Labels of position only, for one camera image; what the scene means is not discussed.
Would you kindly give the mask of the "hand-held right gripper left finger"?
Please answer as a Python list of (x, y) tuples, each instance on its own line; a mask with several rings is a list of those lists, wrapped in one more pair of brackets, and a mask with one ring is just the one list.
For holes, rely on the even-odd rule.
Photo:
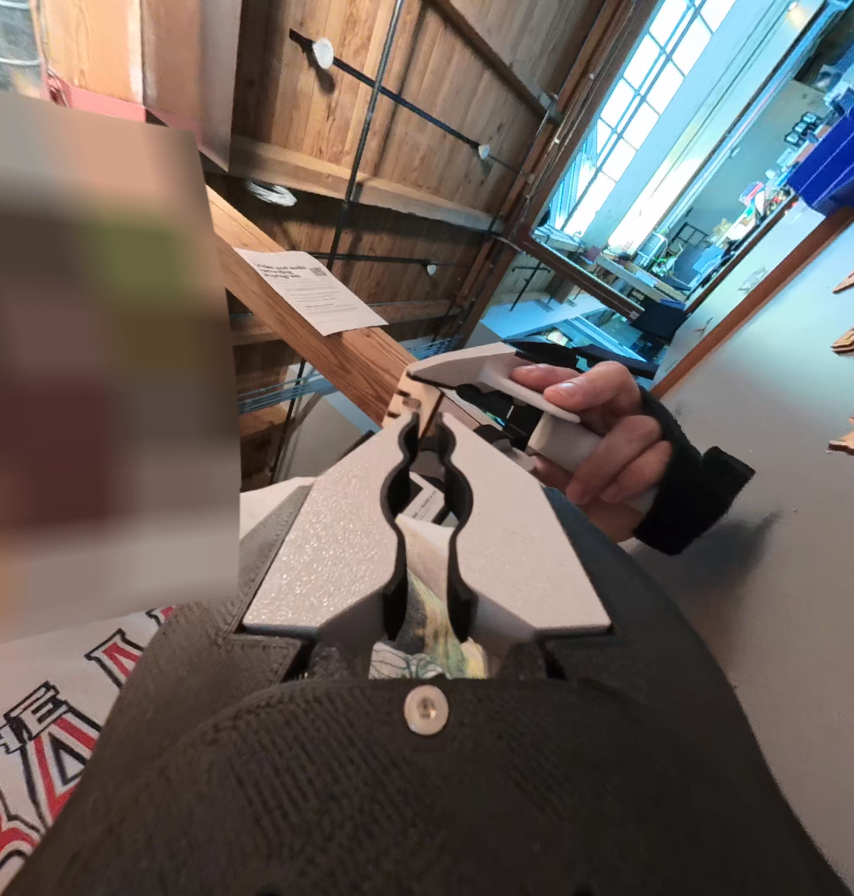
[(314, 643), (395, 638), (407, 609), (405, 541), (420, 416), (403, 412), (309, 487), (243, 618), (251, 633)]

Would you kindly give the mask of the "white paper sheet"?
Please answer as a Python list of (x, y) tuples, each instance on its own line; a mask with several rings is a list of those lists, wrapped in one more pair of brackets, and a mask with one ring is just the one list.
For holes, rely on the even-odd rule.
[(234, 250), (323, 336), (388, 324), (307, 252)]

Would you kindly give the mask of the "small wooden puzzle piece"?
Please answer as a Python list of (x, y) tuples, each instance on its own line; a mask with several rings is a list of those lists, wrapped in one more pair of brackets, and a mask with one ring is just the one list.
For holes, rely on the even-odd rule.
[(442, 387), (421, 382), (404, 372), (393, 397), (393, 410), (399, 413), (415, 412), (418, 416), (419, 442), (429, 435), (445, 392)]

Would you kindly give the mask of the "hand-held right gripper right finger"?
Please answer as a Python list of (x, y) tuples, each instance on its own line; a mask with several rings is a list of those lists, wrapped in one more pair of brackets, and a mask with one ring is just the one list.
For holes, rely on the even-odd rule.
[(607, 632), (611, 619), (538, 480), (446, 414), (441, 462), (457, 521), (446, 586), (456, 636), (544, 642)]

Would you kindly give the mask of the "grey desk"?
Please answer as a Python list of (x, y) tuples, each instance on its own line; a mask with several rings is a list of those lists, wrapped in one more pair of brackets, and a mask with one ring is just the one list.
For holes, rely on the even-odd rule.
[(732, 683), (778, 783), (854, 893), (854, 221), (663, 395), (756, 469), (683, 554), (632, 552)]

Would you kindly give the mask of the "black ceiling light track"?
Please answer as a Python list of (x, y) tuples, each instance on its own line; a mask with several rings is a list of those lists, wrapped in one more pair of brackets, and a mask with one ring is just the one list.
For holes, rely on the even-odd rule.
[[(311, 44), (314, 40), (309, 39), (309, 37), (303, 35), (295, 28), (289, 29), (289, 37), (293, 42), (295, 42), (298, 46), (300, 46), (300, 48), (303, 49), (303, 51), (305, 51), (306, 53), (308, 53), (311, 56), (311, 59), (314, 62), (316, 68), (318, 68), (316, 61), (311, 52)], [(322, 72), (331, 73), (333, 70), (337, 70), (341, 73), (347, 74), (347, 75), (353, 77), (360, 84), (363, 84), (369, 88), (373, 88), (375, 86), (375, 81), (373, 78), (367, 76), (365, 73), (361, 72), (356, 67), (345, 62), (343, 59), (341, 59), (337, 55), (335, 55), (333, 67), (329, 71), (326, 71), (326, 72), (322, 71)], [(470, 136), (468, 136), (468, 135), (460, 132), (456, 128), (452, 127), (448, 123), (442, 121), (439, 118), (436, 118), (435, 116), (433, 116), (431, 113), (427, 112), (420, 106), (417, 106), (416, 104), (412, 103), (407, 98), (404, 98), (398, 92), (391, 91), (390, 89), (388, 89), (385, 86), (381, 86), (379, 88), (379, 92), (381, 95), (387, 97), (396, 106), (399, 106), (399, 107), (409, 111), (413, 115), (417, 116), (418, 118), (421, 118), (421, 120), (426, 121), (433, 127), (438, 128), (439, 130), (443, 131), (443, 133), (445, 133), (445, 134), (453, 137), (455, 140), (458, 140), (459, 142), (465, 144), (466, 146), (468, 146), (471, 150), (473, 150), (476, 153), (475, 148), (476, 148), (477, 144), (481, 143), (478, 140), (471, 138)], [(481, 161), (481, 162), (489, 162), (489, 161), (495, 162), (495, 163), (501, 165), (504, 169), (506, 169), (507, 171), (509, 171), (515, 175), (522, 174), (522, 170), (520, 168), (517, 168), (514, 165), (512, 165), (506, 161), (503, 161), (492, 150), (491, 150), (491, 158), (487, 161)]]

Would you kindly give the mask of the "wooden beam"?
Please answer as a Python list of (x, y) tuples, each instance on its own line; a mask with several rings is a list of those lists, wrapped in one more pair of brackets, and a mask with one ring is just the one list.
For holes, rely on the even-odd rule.
[(234, 250), (283, 248), (210, 186), (206, 192), (227, 291), (375, 423), (385, 427), (404, 416), (393, 410), (393, 397), (413, 355), (379, 328), (321, 335)]

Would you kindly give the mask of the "large window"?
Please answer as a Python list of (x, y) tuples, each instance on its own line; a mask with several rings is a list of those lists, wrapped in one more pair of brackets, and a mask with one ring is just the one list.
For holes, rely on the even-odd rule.
[(637, 42), (535, 233), (565, 240), (589, 258), (609, 245), (634, 253), (679, 192), (693, 162), (678, 143), (712, 92), (715, 35), (732, 1), (666, 1)]

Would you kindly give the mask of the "blue storage bins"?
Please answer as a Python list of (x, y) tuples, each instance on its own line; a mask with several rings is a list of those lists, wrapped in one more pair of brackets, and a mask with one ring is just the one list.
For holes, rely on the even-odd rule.
[(788, 185), (825, 217), (854, 209), (854, 106), (788, 176)]

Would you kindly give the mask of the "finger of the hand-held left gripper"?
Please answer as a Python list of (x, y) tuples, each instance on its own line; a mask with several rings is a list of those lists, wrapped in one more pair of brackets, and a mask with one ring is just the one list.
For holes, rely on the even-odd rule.
[(408, 366), (407, 376), (413, 382), (439, 388), (474, 386), (479, 390), (504, 390), (511, 372), (519, 366), (515, 348), (496, 342), (415, 361)]

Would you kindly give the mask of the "person's left hand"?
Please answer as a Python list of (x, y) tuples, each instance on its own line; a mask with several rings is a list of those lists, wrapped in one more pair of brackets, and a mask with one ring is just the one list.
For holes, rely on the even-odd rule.
[(616, 543), (637, 539), (679, 554), (724, 517), (755, 475), (716, 446), (702, 453), (692, 445), (669, 410), (622, 364), (605, 361), (579, 375), (529, 364), (510, 378), (600, 436), (574, 473), (537, 455), (533, 476)]

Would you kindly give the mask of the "cluttered wooden workbench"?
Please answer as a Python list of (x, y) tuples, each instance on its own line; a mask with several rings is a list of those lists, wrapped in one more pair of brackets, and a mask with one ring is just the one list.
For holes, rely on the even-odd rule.
[(576, 240), (557, 230), (538, 228), (530, 235), (539, 244), (561, 255), (568, 263), (608, 284), (622, 295), (637, 296), (635, 301), (638, 303), (654, 300), (670, 307), (685, 309), (692, 302), (689, 295), (665, 284), (630, 261), (617, 261), (601, 250), (585, 253)]

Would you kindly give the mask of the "white printed shirt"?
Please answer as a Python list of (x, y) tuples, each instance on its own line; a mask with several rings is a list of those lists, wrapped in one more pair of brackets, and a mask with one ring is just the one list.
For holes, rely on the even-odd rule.
[[(438, 538), (409, 548), (409, 617), (374, 645), (370, 679), (485, 678), (448, 623)], [(0, 644), (0, 894), (74, 794), (122, 688), (175, 608)]]

